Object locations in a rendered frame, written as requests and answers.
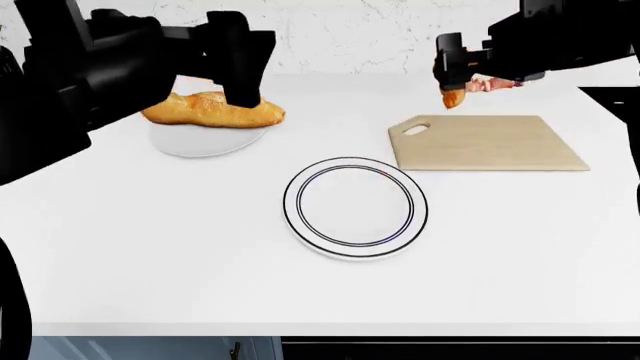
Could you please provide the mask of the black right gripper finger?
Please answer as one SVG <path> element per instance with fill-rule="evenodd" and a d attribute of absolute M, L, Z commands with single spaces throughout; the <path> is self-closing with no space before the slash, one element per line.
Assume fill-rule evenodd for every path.
<path fill-rule="evenodd" d="M 471 80 L 473 68 L 469 68 L 467 53 L 439 51 L 433 67 L 433 74 L 443 91 L 465 89 Z"/>
<path fill-rule="evenodd" d="M 462 34 L 460 32 L 452 32 L 438 35 L 436 38 L 436 49 L 438 53 L 453 52 L 466 53 L 467 48 L 463 46 Z"/>

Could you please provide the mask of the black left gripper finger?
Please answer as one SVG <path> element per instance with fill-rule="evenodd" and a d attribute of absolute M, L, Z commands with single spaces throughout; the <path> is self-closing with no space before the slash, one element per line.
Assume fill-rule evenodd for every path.
<path fill-rule="evenodd" d="M 260 104 L 262 77 L 275 45 L 274 31 L 249 30 L 227 38 L 222 86 L 228 104 L 244 108 Z"/>
<path fill-rule="evenodd" d="M 208 11 L 209 28 L 231 38 L 242 38 L 249 32 L 246 17 L 239 11 Z"/>

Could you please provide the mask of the golden brown croissant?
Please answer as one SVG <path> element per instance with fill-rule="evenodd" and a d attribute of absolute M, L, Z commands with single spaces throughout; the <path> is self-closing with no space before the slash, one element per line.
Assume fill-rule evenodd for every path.
<path fill-rule="evenodd" d="M 465 89 L 442 90 L 442 102 L 447 109 L 453 109 L 465 100 Z"/>

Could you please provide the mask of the light wooden cutting board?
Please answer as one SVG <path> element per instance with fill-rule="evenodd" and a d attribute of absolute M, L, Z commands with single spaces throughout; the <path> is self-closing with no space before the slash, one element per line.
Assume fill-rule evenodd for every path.
<path fill-rule="evenodd" d="M 402 170 L 590 170 L 539 116 L 414 116 L 388 134 Z"/>

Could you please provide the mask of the blue-grey cabinet door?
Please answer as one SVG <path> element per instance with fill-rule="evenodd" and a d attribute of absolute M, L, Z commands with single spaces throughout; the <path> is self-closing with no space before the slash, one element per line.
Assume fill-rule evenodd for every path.
<path fill-rule="evenodd" d="M 284 360 L 278 337 L 36 336 L 29 360 Z"/>

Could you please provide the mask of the pink bacon strips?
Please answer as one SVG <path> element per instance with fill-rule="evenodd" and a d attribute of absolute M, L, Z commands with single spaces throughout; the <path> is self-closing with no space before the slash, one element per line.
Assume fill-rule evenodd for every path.
<path fill-rule="evenodd" d="M 523 82 L 505 80 L 497 77 L 473 78 L 465 85 L 465 92 L 492 92 L 496 89 L 512 89 L 524 86 Z"/>

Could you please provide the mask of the golden baguette bread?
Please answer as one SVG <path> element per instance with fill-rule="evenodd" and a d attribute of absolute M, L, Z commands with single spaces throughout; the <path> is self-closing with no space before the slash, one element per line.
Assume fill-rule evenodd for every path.
<path fill-rule="evenodd" d="M 165 101 L 141 113 L 156 124 L 209 128 L 264 128 L 280 124 L 286 116 L 285 110 L 264 99 L 253 108 L 230 105 L 223 92 L 199 92 L 186 96 L 171 92 Z"/>

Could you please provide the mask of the plain white plate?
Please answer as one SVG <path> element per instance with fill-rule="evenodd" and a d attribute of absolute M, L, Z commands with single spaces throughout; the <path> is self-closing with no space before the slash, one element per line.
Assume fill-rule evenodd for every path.
<path fill-rule="evenodd" d="M 149 138 L 160 152 L 183 158 L 205 158 L 242 149 L 260 139 L 268 128 L 209 128 L 200 125 L 152 123 Z"/>

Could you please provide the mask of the white plate with black rings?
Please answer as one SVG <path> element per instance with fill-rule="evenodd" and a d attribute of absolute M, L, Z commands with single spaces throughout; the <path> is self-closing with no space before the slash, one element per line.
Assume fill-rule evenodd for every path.
<path fill-rule="evenodd" d="M 307 248 L 346 261 L 401 254 L 429 217 L 424 191 L 390 164 L 330 158 L 300 170 L 282 196 L 285 223 Z"/>

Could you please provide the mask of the black built-in appliance front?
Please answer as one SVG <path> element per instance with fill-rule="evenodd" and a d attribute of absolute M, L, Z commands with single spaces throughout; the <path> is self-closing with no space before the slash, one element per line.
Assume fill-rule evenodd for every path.
<path fill-rule="evenodd" d="M 640 360 L 640 337 L 283 336 L 284 360 Z"/>

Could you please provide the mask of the black robot torso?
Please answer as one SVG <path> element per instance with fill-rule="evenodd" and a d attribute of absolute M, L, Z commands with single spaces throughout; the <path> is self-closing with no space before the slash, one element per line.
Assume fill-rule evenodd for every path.
<path fill-rule="evenodd" d="M 29 360 L 32 319 L 16 263 L 0 238 L 0 360 Z"/>

